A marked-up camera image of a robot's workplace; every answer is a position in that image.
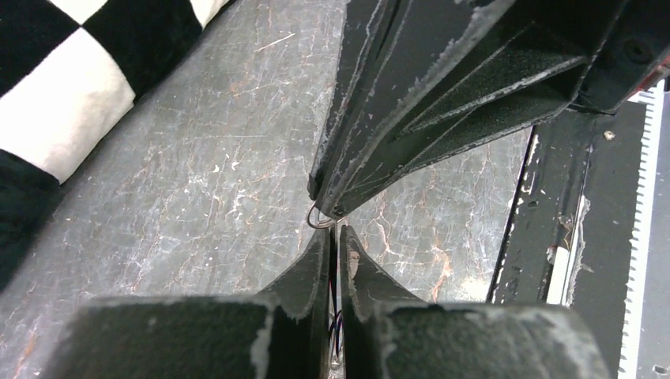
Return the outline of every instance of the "black plastic part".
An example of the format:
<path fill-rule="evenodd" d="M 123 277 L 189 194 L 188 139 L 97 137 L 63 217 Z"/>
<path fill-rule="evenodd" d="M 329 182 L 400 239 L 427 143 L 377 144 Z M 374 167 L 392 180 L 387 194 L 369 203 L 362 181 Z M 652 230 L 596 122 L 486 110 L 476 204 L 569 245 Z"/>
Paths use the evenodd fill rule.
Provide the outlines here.
<path fill-rule="evenodd" d="M 566 276 L 566 305 L 593 331 L 613 377 L 644 120 L 645 106 L 625 103 L 614 116 L 564 112 L 534 129 L 488 297 L 497 304 L 544 302 L 552 277 Z M 572 272 L 555 272 L 558 249 L 577 254 Z"/>
<path fill-rule="evenodd" d="M 670 2 L 632 0 L 589 71 L 579 98 L 583 107 L 614 112 L 670 54 Z"/>
<path fill-rule="evenodd" d="M 341 229 L 340 273 L 346 376 L 349 379 L 379 377 L 375 376 L 375 342 L 366 325 L 375 311 L 375 304 L 389 301 L 425 303 L 367 255 L 356 232 L 349 226 Z"/>
<path fill-rule="evenodd" d="M 275 295 L 268 377 L 326 377 L 331 277 L 330 232 L 314 231 L 301 257 L 259 294 Z"/>
<path fill-rule="evenodd" d="M 488 301 L 544 302 L 552 254 L 568 248 L 599 116 L 565 112 L 531 133 Z"/>
<path fill-rule="evenodd" d="M 67 327 L 43 376 L 325 378 L 330 233 L 254 296 L 111 298 Z"/>
<path fill-rule="evenodd" d="M 642 104 L 625 103 L 616 117 L 597 125 L 615 137 L 611 141 L 599 137 L 593 144 L 583 192 L 589 211 L 580 236 L 584 242 L 581 267 L 573 273 L 570 307 L 591 328 L 612 377 L 621 358 L 630 241 L 637 217 L 640 159 L 645 158 L 641 155 L 645 109 Z"/>
<path fill-rule="evenodd" d="M 276 311 L 262 297 L 96 300 L 67 327 L 42 376 L 266 377 Z"/>
<path fill-rule="evenodd" d="M 347 378 L 606 378 L 597 345 L 562 307 L 430 305 L 340 243 Z"/>
<path fill-rule="evenodd" d="M 610 377 L 576 313 L 554 306 L 376 307 L 373 378 Z"/>
<path fill-rule="evenodd" d="M 670 52 L 662 0 L 485 3 L 348 4 L 308 184 L 321 212 L 346 216 L 413 171 L 569 105 L 612 113 Z"/>

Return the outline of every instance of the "black tile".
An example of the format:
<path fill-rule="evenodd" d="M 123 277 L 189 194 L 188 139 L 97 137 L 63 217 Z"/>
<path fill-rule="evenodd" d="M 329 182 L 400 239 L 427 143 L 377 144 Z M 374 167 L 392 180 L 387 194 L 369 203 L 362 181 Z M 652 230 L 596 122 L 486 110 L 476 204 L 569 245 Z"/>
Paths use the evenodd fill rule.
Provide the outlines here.
<path fill-rule="evenodd" d="M 78 27 L 75 20 L 47 0 L 1 0 L 0 96 Z"/>
<path fill-rule="evenodd" d="M 84 28 L 111 54 L 138 99 L 177 66 L 202 32 L 188 0 L 109 0 Z"/>

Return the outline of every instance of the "metal ring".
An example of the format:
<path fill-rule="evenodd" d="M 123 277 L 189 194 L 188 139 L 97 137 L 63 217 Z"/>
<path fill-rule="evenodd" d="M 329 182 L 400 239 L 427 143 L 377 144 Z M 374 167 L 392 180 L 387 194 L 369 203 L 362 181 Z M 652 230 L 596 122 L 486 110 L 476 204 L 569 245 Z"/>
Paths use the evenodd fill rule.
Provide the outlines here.
<path fill-rule="evenodd" d="M 328 229 L 329 227 L 334 227 L 337 224 L 337 220 L 335 219 L 320 220 L 316 224 L 313 224 L 310 218 L 315 208 L 316 208 L 316 201 L 312 204 L 310 210 L 307 211 L 307 217 L 305 218 L 305 220 L 307 221 L 307 225 L 309 225 L 311 228 Z"/>

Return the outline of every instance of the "black panel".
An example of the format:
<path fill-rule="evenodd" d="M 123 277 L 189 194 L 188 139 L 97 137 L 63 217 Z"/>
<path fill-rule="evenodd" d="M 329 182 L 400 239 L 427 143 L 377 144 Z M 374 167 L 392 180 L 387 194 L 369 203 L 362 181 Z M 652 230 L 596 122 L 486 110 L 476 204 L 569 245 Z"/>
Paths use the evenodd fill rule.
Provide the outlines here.
<path fill-rule="evenodd" d="M 116 61 L 138 99 L 177 66 L 202 32 L 189 0 L 108 0 L 84 28 Z"/>
<path fill-rule="evenodd" d="M 644 111 L 635 103 L 615 116 L 568 111 L 534 129 L 489 294 L 494 303 L 545 302 L 550 286 L 565 279 L 560 302 L 591 328 L 613 377 Z M 573 268 L 555 266 L 561 251 L 570 252 Z"/>
<path fill-rule="evenodd" d="M 375 351 L 372 331 L 366 323 L 380 302 L 423 301 L 396 282 L 366 253 L 352 227 L 340 236 L 344 369 L 347 378 L 373 378 Z"/>
<path fill-rule="evenodd" d="M 561 307 L 390 303 L 370 324 L 378 378 L 609 377 L 588 328 Z"/>
<path fill-rule="evenodd" d="M 330 234 L 314 232 L 303 255 L 259 292 L 279 298 L 268 377 L 319 378 L 328 372 Z"/>
<path fill-rule="evenodd" d="M 256 298 L 111 298 L 66 329 L 48 379 L 265 377 L 275 305 Z"/>
<path fill-rule="evenodd" d="M 588 203 L 579 236 L 580 265 L 571 274 L 570 307 L 593 331 L 612 377 L 619 370 L 645 109 L 625 103 L 616 117 L 600 118 L 596 125 L 583 191 Z M 606 140 L 605 131 L 615 137 Z"/>
<path fill-rule="evenodd" d="M 79 27 L 48 0 L 0 2 L 0 97 Z"/>
<path fill-rule="evenodd" d="M 670 2 L 632 0 L 584 80 L 578 105 L 614 112 L 670 54 Z"/>

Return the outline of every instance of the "gray marble surface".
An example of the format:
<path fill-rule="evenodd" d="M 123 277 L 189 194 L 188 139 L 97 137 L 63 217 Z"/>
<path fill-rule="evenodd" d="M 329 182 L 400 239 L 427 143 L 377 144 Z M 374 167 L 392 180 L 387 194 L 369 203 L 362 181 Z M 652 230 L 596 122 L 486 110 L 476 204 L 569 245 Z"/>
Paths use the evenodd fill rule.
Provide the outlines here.
<path fill-rule="evenodd" d="M 0 377 L 37 377 L 92 297 L 253 292 L 288 267 L 344 4 L 238 0 L 110 132 L 0 295 Z M 417 172 L 349 223 L 421 298 L 480 301 L 526 138 Z"/>

